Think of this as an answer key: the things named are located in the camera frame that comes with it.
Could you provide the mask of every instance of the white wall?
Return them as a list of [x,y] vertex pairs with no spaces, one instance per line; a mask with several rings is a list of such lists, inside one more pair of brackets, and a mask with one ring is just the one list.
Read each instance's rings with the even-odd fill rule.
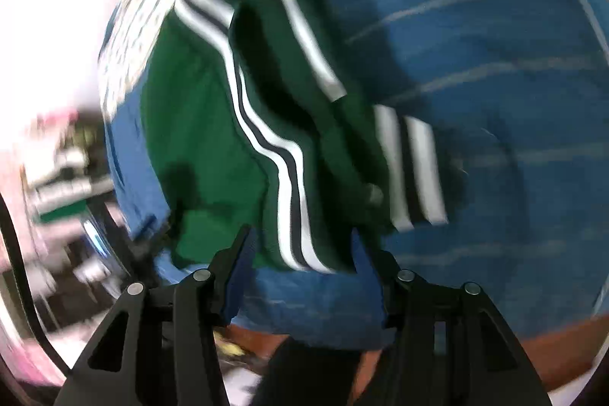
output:
[[0,0],[0,148],[38,114],[99,106],[96,61],[117,0]]

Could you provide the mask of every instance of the silver screw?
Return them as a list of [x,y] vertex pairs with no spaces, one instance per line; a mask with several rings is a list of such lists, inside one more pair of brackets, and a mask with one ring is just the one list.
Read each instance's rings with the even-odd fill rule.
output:
[[194,272],[193,279],[198,280],[199,282],[203,282],[204,280],[209,279],[211,272],[208,269],[202,268]]
[[127,293],[136,296],[144,290],[144,285],[141,282],[134,282],[127,288]]
[[402,282],[412,282],[415,280],[415,272],[408,270],[407,268],[400,270],[400,272],[398,272],[398,279]]
[[468,293],[469,295],[479,295],[480,291],[482,291],[482,289],[480,289],[480,286],[477,285],[475,282],[466,282],[465,283],[465,292]]

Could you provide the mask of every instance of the black stripe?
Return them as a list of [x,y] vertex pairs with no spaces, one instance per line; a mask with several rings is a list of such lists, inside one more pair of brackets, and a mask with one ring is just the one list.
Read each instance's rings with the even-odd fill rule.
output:
[[[228,36],[228,27],[226,27],[221,21],[214,18],[210,13],[201,10],[198,6],[193,4],[190,0],[183,0],[188,7],[193,10],[196,14],[198,14],[201,18],[204,18],[207,22],[213,24],[218,30],[220,30],[224,35]],[[282,158],[282,160],[287,165],[287,173],[290,178],[290,182],[292,183],[292,194],[290,198],[290,242],[292,248],[292,254],[294,259],[302,266],[309,267],[306,263],[305,257],[302,252],[302,242],[301,242],[301,217],[300,217],[300,195],[298,194],[298,175],[296,170],[296,160],[284,148],[280,148],[278,146],[272,145],[269,143],[266,138],[263,136],[261,131],[252,123],[249,117],[246,114],[246,110],[243,105],[243,88],[241,86],[241,77],[239,74],[239,66],[237,65],[237,61],[233,55],[232,64],[234,66],[235,79],[237,82],[237,101],[239,102],[239,110],[241,115],[246,122],[246,125],[252,130],[254,136],[260,143],[261,147],[266,150],[275,152]]]
[[421,201],[416,188],[415,170],[412,161],[412,150],[410,149],[410,134],[408,126],[403,117],[398,116],[400,126],[400,140],[402,147],[402,170],[404,171],[404,191],[406,195],[406,203],[408,204],[408,215],[410,222],[413,224],[427,223],[421,208]]

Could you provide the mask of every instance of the blue tablecloth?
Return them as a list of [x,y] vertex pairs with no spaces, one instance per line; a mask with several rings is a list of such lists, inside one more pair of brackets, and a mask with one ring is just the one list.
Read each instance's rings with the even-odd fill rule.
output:
[[[589,316],[609,268],[607,0],[326,1],[370,100],[443,129],[462,171],[450,225],[385,240],[400,265],[433,283],[479,282],[520,337]],[[108,126],[133,224],[166,214],[162,197],[150,201],[158,184],[135,171],[149,167],[138,120],[134,92]],[[184,276],[157,262],[167,280]],[[261,269],[234,322],[375,348],[388,336],[372,311],[354,275]]]

